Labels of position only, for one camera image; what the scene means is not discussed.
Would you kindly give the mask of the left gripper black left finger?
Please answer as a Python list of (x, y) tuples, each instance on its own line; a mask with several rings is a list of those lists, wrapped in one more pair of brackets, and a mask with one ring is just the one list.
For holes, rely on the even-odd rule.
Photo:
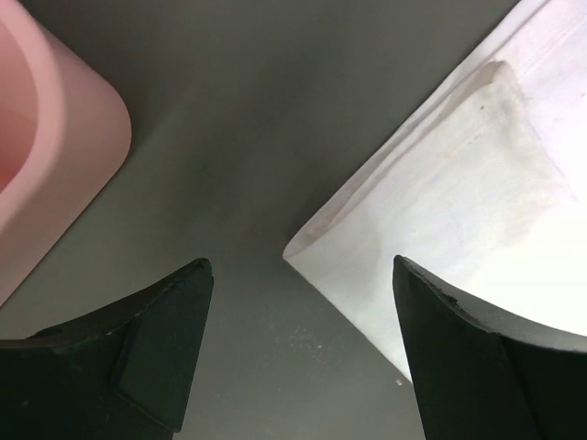
[(196, 259), (153, 285), (1, 343), (4, 439), (170, 439), (182, 427), (214, 277)]

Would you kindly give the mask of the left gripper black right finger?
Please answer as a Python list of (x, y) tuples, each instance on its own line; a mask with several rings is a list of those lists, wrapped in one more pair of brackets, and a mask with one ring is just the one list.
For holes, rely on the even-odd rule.
[(393, 260), (393, 294), (428, 439), (583, 439), (586, 338)]

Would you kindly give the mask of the white t shirt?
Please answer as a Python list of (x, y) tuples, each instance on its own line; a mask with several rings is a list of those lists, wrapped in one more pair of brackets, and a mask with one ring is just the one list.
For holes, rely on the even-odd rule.
[(586, 331), (586, 4), (522, 1), (286, 246), (404, 375), (404, 256), (527, 319)]

